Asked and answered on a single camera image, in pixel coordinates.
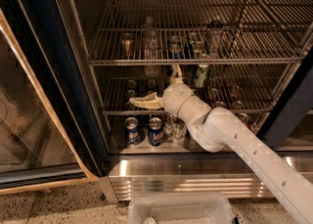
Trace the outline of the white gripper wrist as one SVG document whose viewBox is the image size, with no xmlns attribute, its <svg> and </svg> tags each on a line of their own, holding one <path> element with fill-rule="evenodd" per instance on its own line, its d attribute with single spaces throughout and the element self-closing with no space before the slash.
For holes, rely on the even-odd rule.
<svg viewBox="0 0 313 224">
<path fill-rule="evenodd" d="M 153 92 L 145 97 L 130 98 L 129 102 L 137 108 L 158 110 L 177 115 L 184 102 L 194 96 L 194 91 L 183 83 L 182 71 L 178 65 L 172 65 L 170 85 L 163 91 L 162 98 Z"/>
</svg>

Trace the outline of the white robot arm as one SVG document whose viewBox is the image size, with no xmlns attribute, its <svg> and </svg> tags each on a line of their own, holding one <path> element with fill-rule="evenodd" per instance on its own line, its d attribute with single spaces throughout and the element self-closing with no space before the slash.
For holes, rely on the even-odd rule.
<svg viewBox="0 0 313 224">
<path fill-rule="evenodd" d="M 170 85 L 157 93 L 131 98 L 143 109 L 163 109 L 184 121 L 188 131 L 206 151 L 231 148 L 260 179 L 298 224 L 313 224 L 313 184 L 260 141 L 232 112 L 213 108 L 182 80 L 173 67 Z"/>
</svg>

